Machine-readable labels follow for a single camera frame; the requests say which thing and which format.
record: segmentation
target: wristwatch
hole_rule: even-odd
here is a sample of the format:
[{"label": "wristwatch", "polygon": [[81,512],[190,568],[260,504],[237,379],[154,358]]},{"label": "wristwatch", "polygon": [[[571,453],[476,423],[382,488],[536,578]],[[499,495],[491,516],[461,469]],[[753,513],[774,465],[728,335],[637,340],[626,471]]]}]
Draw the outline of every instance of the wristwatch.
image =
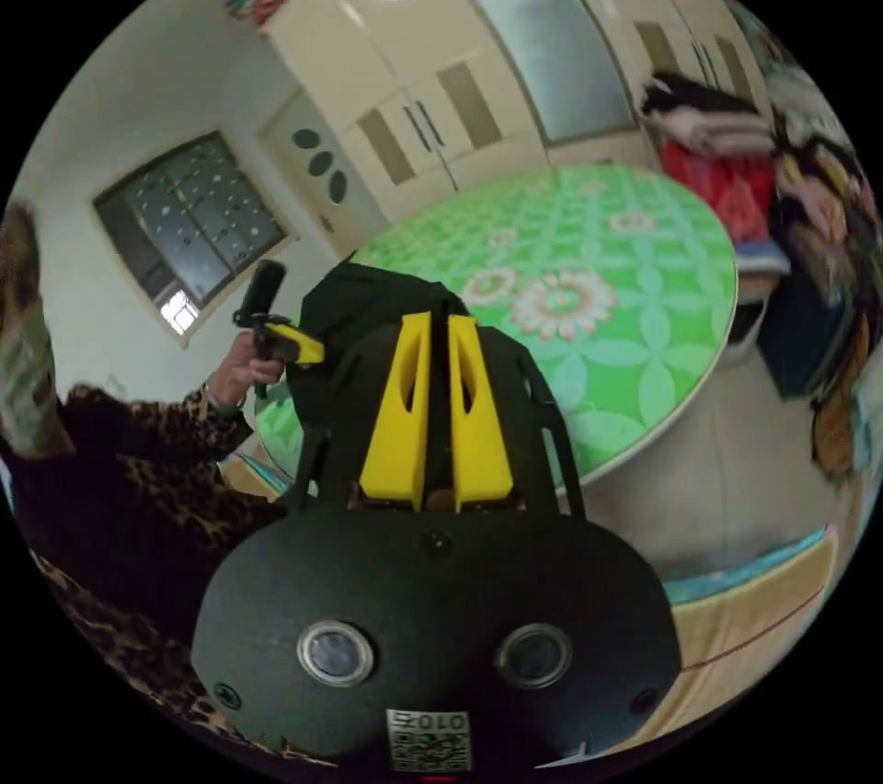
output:
[{"label": "wristwatch", "polygon": [[235,404],[222,404],[209,389],[208,379],[202,384],[202,390],[205,392],[205,399],[209,402],[209,406],[219,416],[223,416],[225,419],[232,419],[234,416],[238,416],[239,413],[242,412],[242,408],[246,405],[246,400],[248,398],[248,393],[246,392]]}]

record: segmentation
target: woman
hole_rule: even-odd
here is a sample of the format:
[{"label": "woman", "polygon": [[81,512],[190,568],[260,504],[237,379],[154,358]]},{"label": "woman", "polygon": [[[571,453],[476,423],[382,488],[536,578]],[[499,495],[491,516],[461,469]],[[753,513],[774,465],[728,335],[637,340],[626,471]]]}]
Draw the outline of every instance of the woman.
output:
[{"label": "woman", "polygon": [[[251,334],[241,333],[181,403],[125,404],[89,386],[74,387],[61,403],[33,219],[21,206],[7,211],[0,458],[31,556],[105,662],[158,709],[245,762],[269,750],[247,742],[213,708],[189,646],[219,563],[281,515],[278,506],[229,490],[217,465],[251,434],[241,412],[249,388],[278,382],[281,372],[279,362],[256,360]],[[224,742],[241,749],[231,754]],[[287,767],[282,757],[296,755],[275,755],[273,765]]]}]

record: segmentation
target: yellow 3d printed bracket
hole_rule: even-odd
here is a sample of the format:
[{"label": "yellow 3d printed bracket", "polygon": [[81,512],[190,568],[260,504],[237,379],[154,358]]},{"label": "yellow 3d printed bracket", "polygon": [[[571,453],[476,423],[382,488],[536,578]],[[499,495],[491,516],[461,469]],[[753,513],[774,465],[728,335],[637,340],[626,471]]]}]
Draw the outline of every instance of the yellow 3d printed bracket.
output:
[{"label": "yellow 3d printed bracket", "polygon": [[453,491],[459,513],[465,504],[502,502],[513,479],[473,317],[449,319],[448,348]]},{"label": "yellow 3d printed bracket", "polygon": [[325,360],[325,346],[318,340],[314,340],[312,336],[307,336],[297,327],[292,327],[290,324],[268,322],[264,324],[264,329],[279,339],[297,346],[297,357],[292,358],[295,363],[315,364]]},{"label": "yellow 3d printed bracket", "polygon": [[431,315],[405,315],[360,484],[369,500],[423,503]]}]

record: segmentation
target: camera lens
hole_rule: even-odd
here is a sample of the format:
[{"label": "camera lens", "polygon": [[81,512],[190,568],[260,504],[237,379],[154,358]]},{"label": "camera lens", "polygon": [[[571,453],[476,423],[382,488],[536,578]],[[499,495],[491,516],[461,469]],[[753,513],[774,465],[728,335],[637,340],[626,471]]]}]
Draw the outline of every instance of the camera lens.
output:
[{"label": "camera lens", "polygon": [[502,642],[496,667],[507,683],[519,689],[541,689],[567,672],[573,657],[570,640],[553,625],[518,628]]},{"label": "camera lens", "polygon": [[308,674],[327,686],[357,686],[374,666],[371,644],[351,625],[320,621],[307,628],[297,655]]}]

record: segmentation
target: round table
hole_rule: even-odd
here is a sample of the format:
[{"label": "round table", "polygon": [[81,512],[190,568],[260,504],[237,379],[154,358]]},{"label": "round table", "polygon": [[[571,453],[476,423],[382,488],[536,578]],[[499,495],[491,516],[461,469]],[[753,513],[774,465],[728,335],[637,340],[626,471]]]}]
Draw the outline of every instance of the round table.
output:
[{"label": "round table", "polygon": [[[547,167],[477,187],[379,235],[353,262],[441,282],[480,324],[525,345],[583,483],[677,418],[714,369],[736,309],[735,255],[714,212],[631,167]],[[284,384],[258,402],[256,422],[269,457],[293,476],[303,435]]]}]

